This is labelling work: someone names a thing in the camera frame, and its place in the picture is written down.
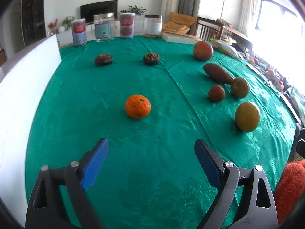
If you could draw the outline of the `red flower vase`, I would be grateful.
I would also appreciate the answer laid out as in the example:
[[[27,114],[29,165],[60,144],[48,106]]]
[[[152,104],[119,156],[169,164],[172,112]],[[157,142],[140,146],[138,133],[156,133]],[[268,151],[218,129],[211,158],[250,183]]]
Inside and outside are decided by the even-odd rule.
[[[50,35],[54,35],[56,33],[57,23],[58,23],[58,19],[56,18],[54,21],[50,21],[49,24],[47,25],[50,31]]]

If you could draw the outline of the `white cardboard box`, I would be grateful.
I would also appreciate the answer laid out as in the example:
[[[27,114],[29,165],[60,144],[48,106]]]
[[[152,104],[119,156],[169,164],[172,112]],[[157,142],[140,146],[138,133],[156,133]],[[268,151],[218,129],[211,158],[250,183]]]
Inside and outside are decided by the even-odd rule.
[[[25,158],[41,97],[62,58],[55,35],[26,47],[1,67],[1,198],[25,224]]]

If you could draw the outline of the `orange fluffy sleeve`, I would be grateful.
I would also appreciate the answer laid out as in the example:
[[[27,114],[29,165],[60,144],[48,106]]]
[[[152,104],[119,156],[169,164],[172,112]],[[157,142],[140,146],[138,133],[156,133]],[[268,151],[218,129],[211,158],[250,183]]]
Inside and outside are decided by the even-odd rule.
[[[304,191],[304,161],[289,162],[274,191],[278,224],[291,212]]]

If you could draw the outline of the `green potted plant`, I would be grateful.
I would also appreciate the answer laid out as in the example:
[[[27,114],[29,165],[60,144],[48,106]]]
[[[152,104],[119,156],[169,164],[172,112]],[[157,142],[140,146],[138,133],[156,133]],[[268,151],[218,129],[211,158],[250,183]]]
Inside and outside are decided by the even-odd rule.
[[[143,16],[147,12],[147,9],[143,7],[138,7],[137,5],[135,6],[128,5],[128,12],[135,13],[138,16]]]

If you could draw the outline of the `leafy plant white vase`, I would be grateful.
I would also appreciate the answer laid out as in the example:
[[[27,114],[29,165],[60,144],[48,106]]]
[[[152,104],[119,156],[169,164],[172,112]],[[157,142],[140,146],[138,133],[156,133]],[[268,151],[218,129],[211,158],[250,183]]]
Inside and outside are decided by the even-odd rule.
[[[62,21],[62,25],[57,30],[58,33],[63,33],[66,30],[71,29],[71,24],[73,21],[75,21],[75,19],[76,19],[76,17],[74,17],[74,16],[65,17],[65,19],[63,19],[63,21]]]

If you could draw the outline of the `black glass cabinet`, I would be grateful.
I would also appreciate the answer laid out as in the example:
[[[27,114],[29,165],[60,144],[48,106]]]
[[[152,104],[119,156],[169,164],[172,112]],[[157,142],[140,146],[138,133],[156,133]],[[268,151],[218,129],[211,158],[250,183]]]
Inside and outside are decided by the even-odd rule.
[[[46,38],[44,0],[22,0],[21,21],[25,47]]]

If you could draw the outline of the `green satin tablecloth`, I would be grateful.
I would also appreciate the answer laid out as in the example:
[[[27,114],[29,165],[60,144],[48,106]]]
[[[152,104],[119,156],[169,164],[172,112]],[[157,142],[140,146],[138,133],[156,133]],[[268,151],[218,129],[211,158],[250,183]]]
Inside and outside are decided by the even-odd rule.
[[[160,55],[156,65],[144,63],[149,52]],[[97,66],[102,53],[113,61]],[[107,228],[196,228],[217,194],[195,156],[197,139],[238,167],[261,165],[270,186],[277,186],[293,145],[295,118],[245,62],[220,52],[211,59],[250,84],[246,101],[261,115],[250,133],[235,124],[242,100],[228,86],[222,102],[209,100],[214,81],[194,58],[192,45],[138,36],[65,47],[60,56],[31,126],[27,194],[43,165],[65,167],[100,138],[109,140],[110,152],[87,195]],[[145,118],[125,112],[132,95],[150,101]]]

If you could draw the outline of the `red label can left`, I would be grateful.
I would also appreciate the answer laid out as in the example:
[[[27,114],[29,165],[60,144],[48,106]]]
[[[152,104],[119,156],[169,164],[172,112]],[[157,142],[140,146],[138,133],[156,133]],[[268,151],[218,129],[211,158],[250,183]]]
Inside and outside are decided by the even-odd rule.
[[[87,44],[86,20],[79,19],[71,24],[73,44],[75,47]]]

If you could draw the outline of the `black television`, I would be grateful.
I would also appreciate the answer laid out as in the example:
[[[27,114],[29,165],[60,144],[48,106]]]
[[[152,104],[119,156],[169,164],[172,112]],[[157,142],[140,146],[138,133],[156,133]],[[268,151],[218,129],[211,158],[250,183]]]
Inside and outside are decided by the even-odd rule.
[[[80,6],[80,18],[85,19],[86,23],[94,22],[94,15],[113,13],[114,18],[118,19],[118,0],[96,2]]]

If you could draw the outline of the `red label can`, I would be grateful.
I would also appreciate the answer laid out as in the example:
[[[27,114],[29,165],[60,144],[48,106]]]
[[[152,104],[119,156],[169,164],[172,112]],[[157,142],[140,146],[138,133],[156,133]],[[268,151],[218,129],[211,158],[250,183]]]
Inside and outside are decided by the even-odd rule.
[[[87,44],[86,20],[79,19],[71,24],[73,44],[75,47]]]
[[[127,12],[120,15],[120,38],[132,39],[134,37],[135,13]]]

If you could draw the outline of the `glass fruit bowl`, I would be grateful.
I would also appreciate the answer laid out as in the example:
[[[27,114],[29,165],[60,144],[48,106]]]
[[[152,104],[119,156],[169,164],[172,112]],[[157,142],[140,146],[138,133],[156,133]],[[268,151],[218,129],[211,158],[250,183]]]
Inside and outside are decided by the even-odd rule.
[[[277,68],[260,58],[253,51],[247,53],[249,55],[248,62],[256,67],[256,69],[273,85],[283,86],[283,77],[279,74]]]

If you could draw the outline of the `white sheer curtain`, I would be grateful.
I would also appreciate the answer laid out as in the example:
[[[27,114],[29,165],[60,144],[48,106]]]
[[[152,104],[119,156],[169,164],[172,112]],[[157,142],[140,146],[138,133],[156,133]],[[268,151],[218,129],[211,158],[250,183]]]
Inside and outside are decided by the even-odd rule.
[[[250,37],[255,30],[261,0],[243,0],[238,29]]]

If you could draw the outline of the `yellow grapefruit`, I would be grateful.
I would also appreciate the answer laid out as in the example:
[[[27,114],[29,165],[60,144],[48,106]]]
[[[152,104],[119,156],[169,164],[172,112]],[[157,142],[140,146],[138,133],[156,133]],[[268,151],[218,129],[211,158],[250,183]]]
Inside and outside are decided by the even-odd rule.
[[[235,122],[241,131],[252,132],[259,125],[259,121],[260,110],[253,102],[244,102],[236,109]]]

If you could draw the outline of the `red apple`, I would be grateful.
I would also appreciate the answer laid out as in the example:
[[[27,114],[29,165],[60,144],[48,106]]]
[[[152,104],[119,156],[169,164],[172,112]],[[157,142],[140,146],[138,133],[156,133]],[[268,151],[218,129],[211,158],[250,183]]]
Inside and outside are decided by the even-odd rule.
[[[198,41],[194,45],[193,54],[197,60],[208,61],[212,58],[213,52],[213,47],[208,42]]]

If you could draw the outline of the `green brown round fruit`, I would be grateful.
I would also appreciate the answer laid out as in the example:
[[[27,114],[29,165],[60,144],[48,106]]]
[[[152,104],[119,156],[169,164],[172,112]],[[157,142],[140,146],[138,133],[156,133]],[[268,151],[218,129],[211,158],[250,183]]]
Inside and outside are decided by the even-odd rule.
[[[246,79],[237,77],[231,83],[231,92],[236,98],[245,98],[250,91],[249,83]]]

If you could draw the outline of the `white snack bag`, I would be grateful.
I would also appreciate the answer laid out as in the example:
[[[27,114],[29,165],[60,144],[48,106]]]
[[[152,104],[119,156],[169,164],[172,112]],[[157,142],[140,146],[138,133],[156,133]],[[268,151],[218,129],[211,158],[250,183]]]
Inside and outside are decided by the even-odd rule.
[[[239,58],[240,55],[236,51],[236,49],[232,46],[230,46],[228,43],[222,41],[222,40],[217,40],[217,39],[211,39],[211,45],[214,49],[216,49],[219,52],[222,52],[228,56],[231,56],[233,58]]]

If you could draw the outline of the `orange lounge chair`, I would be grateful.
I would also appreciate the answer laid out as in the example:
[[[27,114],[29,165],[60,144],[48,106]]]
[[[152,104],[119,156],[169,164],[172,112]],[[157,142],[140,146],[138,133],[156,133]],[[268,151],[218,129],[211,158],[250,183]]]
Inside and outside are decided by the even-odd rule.
[[[190,30],[195,21],[195,17],[179,14],[176,12],[170,12],[169,21],[162,24],[162,31],[185,35]]]

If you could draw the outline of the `orange tangerine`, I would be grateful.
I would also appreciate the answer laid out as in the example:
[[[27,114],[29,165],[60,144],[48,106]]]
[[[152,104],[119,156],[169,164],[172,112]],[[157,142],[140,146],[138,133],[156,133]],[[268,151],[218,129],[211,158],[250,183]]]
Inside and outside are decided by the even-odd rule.
[[[125,112],[134,119],[145,118],[151,109],[150,101],[142,95],[132,95],[125,102]]]

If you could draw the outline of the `small dark red fruit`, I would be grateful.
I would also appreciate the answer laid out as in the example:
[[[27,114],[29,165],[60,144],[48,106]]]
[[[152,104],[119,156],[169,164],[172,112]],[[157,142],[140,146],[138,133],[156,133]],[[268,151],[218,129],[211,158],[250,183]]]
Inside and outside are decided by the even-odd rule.
[[[225,91],[222,86],[214,85],[209,90],[208,97],[212,102],[221,102],[225,98]]]

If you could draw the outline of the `white book orange cover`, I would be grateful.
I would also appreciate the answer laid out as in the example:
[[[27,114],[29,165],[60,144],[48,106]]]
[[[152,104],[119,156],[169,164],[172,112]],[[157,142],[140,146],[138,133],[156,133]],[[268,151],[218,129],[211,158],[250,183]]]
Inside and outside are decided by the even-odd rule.
[[[161,38],[166,42],[170,42],[170,43],[192,44],[192,45],[195,45],[197,42],[202,41],[202,39],[197,37],[192,38],[192,37],[183,36],[179,34],[172,34],[168,32],[162,32]]]

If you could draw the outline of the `glass jar blue label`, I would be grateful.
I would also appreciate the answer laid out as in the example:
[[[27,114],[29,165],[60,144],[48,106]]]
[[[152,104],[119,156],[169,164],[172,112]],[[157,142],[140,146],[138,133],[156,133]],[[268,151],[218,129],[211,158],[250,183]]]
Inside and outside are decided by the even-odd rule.
[[[114,13],[94,15],[95,39],[97,42],[114,39]]]

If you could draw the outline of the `red label can right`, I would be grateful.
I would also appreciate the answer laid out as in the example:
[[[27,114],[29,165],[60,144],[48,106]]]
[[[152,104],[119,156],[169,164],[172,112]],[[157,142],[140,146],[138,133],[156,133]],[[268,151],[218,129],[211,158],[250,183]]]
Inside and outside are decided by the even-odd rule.
[[[120,15],[120,38],[132,39],[134,37],[135,13],[127,12]]]

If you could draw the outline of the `white jar black lid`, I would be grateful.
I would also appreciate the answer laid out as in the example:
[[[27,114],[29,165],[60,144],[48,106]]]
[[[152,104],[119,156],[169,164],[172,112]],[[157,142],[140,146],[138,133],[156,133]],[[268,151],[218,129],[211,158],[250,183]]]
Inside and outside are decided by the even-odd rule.
[[[162,33],[161,15],[145,15],[143,34],[146,38],[160,38]]]

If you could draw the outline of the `reddish brown mango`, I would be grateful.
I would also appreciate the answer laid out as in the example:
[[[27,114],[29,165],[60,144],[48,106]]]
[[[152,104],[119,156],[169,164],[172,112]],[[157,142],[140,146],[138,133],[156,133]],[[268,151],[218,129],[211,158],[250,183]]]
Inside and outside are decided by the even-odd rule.
[[[205,73],[214,81],[218,83],[231,85],[233,77],[221,66],[214,63],[207,63],[203,65]]]

